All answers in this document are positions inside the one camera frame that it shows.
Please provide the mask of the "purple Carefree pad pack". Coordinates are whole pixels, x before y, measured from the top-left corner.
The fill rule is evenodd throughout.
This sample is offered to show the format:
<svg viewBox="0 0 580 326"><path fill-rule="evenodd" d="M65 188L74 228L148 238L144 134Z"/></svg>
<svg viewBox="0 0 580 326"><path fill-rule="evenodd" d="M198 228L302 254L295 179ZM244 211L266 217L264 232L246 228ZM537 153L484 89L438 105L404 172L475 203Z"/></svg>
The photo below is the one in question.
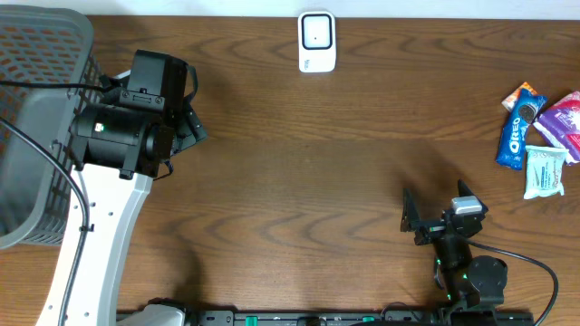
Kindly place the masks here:
<svg viewBox="0 0 580 326"><path fill-rule="evenodd" d="M533 125L549 146L568 150L568 166L579 163L579 91L543 110Z"/></svg>

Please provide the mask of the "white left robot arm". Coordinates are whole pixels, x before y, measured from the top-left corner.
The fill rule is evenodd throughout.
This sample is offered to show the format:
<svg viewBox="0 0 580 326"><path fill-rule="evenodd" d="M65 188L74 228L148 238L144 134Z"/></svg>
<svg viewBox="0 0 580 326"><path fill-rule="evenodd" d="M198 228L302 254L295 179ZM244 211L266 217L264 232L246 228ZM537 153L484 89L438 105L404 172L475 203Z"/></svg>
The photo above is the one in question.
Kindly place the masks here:
<svg viewBox="0 0 580 326"><path fill-rule="evenodd" d="M206 138L191 102L194 66L138 50L128 75L70 127L72 197L40 325L113 325L137 217L161 165Z"/></svg>

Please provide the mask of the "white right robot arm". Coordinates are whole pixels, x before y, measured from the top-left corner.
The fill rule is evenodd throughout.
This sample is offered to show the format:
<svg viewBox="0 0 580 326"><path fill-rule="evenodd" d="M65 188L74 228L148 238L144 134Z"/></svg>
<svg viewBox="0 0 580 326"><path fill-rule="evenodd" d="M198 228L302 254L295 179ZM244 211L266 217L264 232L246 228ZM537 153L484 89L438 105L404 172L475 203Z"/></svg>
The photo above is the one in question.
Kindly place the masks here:
<svg viewBox="0 0 580 326"><path fill-rule="evenodd" d="M459 195L439 219L423 219L409 189L403 190L402 232L413 232L416 245L435 250L435 279L460 310L486 308L504 302L507 264L489 255L472 254L468 240L482 230L488 207L458 181Z"/></svg>

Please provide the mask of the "mint green wipes pack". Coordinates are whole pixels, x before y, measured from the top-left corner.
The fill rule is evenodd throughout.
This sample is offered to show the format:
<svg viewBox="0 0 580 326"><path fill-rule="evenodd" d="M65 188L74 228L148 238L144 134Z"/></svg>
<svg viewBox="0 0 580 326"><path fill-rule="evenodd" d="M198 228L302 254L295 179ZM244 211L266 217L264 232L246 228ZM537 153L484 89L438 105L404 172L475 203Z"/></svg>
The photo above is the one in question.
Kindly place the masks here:
<svg viewBox="0 0 580 326"><path fill-rule="evenodd" d="M567 149L526 145L527 178L524 199L563 196L562 169Z"/></svg>

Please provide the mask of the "blue snack wrapper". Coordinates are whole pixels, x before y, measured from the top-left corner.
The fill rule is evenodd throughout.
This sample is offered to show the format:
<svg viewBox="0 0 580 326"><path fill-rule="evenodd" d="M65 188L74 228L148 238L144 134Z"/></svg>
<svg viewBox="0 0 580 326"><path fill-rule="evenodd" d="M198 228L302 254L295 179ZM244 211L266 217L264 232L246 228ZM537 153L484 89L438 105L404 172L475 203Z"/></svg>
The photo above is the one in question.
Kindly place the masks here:
<svg viewBox="0 0 580 326"><path fill-rule="evenodd" d="M527 130L547 102L547 97L522 89L501 132L496 162L521 170L525 156Z"/></svg>

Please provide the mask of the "orange Kleenex tissue pack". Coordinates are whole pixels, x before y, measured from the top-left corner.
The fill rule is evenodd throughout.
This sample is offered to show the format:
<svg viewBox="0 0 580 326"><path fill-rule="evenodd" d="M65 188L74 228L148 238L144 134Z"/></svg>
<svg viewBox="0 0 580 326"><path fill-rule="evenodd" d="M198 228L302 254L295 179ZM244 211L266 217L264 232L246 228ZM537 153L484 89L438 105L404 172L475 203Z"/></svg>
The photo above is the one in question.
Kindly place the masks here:
<svg viewBox="0 0 580 326"><path fill-rule="evenodd" d="M508 111L511 112L515 105L516 102L519 98L520 92L522 90L527 90L529 91L532 95L537 95L537 91L528 83L528 82L523 82L520 86L518 86L514 91L512 91L502 102L502 106Z"/></svg>

